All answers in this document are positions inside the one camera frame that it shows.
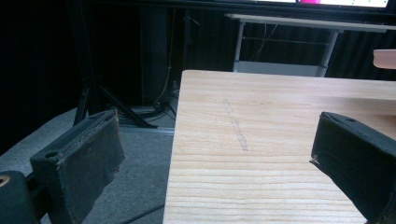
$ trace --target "black cable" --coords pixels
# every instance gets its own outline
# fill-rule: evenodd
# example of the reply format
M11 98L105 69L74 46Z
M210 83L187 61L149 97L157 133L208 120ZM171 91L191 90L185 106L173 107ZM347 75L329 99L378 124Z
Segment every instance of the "black cable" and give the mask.
M152 121L154 121L154 120L161 119L161 118L163 118L163 117L166 115L166 113L167 113L168 110L169 110L169 108L166 108L166 109L161 113L161 115L160 115L159 117L157 117L157 118L155 118L155 119L151 119L151 120L146 120L146 121L147 121L147 122L152 122Z
M175 111L175 109L172 107L172 106L170 106L169 105L169 109L172 111L172 113L176 116L176 111Z
M126 220L126 221L121 222L121 224L129 224L129 223L135 222L139 218L145 217L146 215L151 214L151 213L153 213L153 212L155 212L157 210L160 210L160 209L162 209L164 207L165 207L165 204L163 203L161 205L158 205L156 207L153 207L153 208L149 209L148 211L146 211L146 212L144 212L142 214L139 214L139 215L137 215L137 216L135 216L133 218L130 218L130 219Z

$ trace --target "metal stand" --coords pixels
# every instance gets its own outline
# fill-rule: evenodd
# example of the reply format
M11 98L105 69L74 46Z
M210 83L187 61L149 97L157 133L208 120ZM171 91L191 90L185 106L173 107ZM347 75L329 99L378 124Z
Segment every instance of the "metal stand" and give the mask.
M74 124L82 121L87 112L90 115L105 110L104 98L121 110L125 116L142 128L156 128L143 119L139 118L134 111L113 95L104 86L99 85L100 78L95 71L94 59L92 58L92 37L89 30L89 6L85 0L67 0L70 25L72 27L76 52L78 55L79 71L83 76L84 88L78 104Z

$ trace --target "pencil mark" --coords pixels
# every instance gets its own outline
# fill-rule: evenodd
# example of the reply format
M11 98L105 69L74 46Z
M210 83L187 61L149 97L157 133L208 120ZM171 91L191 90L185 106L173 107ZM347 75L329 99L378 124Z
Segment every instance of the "pencil mark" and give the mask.
M233 128L235 129L235 134L236 134L236 137L237 137L238 140L239 140L239 144L241 145L241 148L242 148L244 151L248 151L248 142L247 142L247 139L246 139L246 137L245 137L245 136L242 134L242 132L241 132L241 128L239 127L239 121L238 121L238 119L235 119L235 118L233 117L233 115L232 115L232 113L233 113L233 108L231 107L230 102L228 102L227 99L224 99L224 104L225 104L225 107L226 107L226 110L227 110L228 117L229 117L230 120L231 120L231 124L233 125Z

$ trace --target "monitor screen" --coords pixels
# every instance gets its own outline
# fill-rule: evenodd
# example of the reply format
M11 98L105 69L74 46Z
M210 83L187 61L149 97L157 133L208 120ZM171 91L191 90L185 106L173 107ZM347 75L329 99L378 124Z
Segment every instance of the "monitor screen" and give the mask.
M303 4L336 5L347 7L386 7L388 0L298 0Z

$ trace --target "cable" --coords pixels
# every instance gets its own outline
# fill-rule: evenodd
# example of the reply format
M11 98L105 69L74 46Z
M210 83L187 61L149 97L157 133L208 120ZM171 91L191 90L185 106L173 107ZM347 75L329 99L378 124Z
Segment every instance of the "cable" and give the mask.
M274 34L274 31L276 29L277 25L274 27L274 29L272 30L271 34L268 35L268 37L266 36L267 33L267 25L265 24L265 33L264 33L264 39L262 40L262 45L259 47L259 49L256 51L256 53L251 57L250 60L252 60L254 58L255 55L257 55L256 57L256 62L259 60L260 55L262 55L262 49L264 47L264 44L271 38L271 36Z
M172 106L170 106L169 105L169 109L172 111L172 113L176 116L176 111L175 111L175 109L172 107Z
M251 56L250 61L253 60L254 57L256 57L256 55L260 52L260 50L262 49L262 46L264 45L265 42L265 38L267 37L267 24L264 24L264 38L262 39L262 44L260 45L259 49L256 50L256 52L254 52L254 54Z
M152 105L157 104L157 102L163 97L163 94L165 93L166 87L168 85L168 80L169 80L169 75L171 73L171 62L172 62L172 49L173 49L173 35L174 35L174 27L175 27L175 14L176 10L174 9L173 11L173 18L172 18L172 30L171 30L171 39L170 39L170 46L169 46L169 63L168 63L168 73L166 75L166 80L165 80L165 85L163 86L163 91L161 94L157 97L157 99L154 101Z
M163 203L161 205L158 205L156 207L153 207L153 208L149 209L148 211L146 211L146 212L144 212L142 214L139 214L139 215L137 215L137 216L135 216L133 218L130 218L130 219L126 220L126 221L121 222L121 224L129 224L129 223L135 222L139 218L145 217L146 215L151 214L151 213L153 213L153 212L155 212L157 210L160 210L160 209L162 209L164 207L165 207L165 204Z

